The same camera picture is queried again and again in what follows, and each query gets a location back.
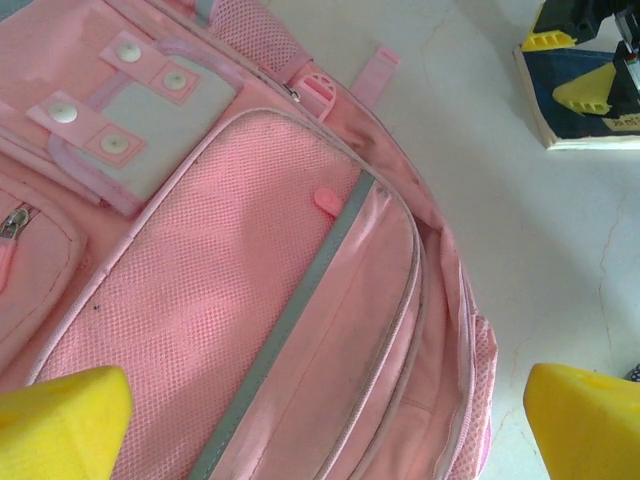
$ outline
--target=zipper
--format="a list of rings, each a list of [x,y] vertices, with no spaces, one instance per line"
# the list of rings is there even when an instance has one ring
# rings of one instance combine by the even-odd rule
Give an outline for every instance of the zipper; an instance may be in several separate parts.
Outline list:
[[[18,238],[38,212],[31,205],[24,203],[14,209],[0,226],[0,293],[8,283],[9,267],[18,245]]]

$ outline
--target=blue book cover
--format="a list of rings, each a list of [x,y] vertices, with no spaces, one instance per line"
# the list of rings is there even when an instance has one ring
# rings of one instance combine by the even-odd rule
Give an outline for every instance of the blue book cover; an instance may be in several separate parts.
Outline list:
[[[518,49],[517,52],[524,59],[535,101],[548,127],[557,137],[556,141],[585,140],[589,137],[591,140],[604,137],[612,140],[611,137],[635,137],[640,134],[640,119],[635,115],[606,120],[580,115],[560,105],[552,97],[556,87],[611,62],[613,53],[575,48],[542,52],[521,52]]]

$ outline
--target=book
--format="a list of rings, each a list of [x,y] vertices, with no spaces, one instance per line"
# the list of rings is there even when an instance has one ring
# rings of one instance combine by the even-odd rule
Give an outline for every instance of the book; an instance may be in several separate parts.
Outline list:
[[[553,90],[613,60],[613,52],[563,48],[514,51],[529,103],[548,150],[640,149],[640,115],[612,119],[580,115],[553,99]]]

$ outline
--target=zipper pull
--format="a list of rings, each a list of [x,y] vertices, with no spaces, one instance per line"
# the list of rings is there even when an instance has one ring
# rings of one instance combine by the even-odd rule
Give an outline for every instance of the zipper pull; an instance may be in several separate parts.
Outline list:
[[[18,236],[29,220],[29,210],[20,207],[11,212],[0,226],[0,292],[7,285],[9,266],[16,250]]]

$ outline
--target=pink mesh fabric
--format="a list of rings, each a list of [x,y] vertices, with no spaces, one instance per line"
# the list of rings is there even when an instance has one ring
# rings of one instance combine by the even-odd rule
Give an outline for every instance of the pink mesh fabric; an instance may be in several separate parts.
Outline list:
[[[270,112],[195,161],[89,299],[38,381],[119,365],[134,415],[113,479],[185,478],[359,174]]]
[[[448,480],[473,480],[482,471],[489,428],[491,397],[497,362],[496,339],[489,322],[476,317],[476,378],[473,395],[473,417],[460,455],[453,464]]]
[[[209,32],[258,65],[277,73],[302,47],[256,0],[216,0]]]

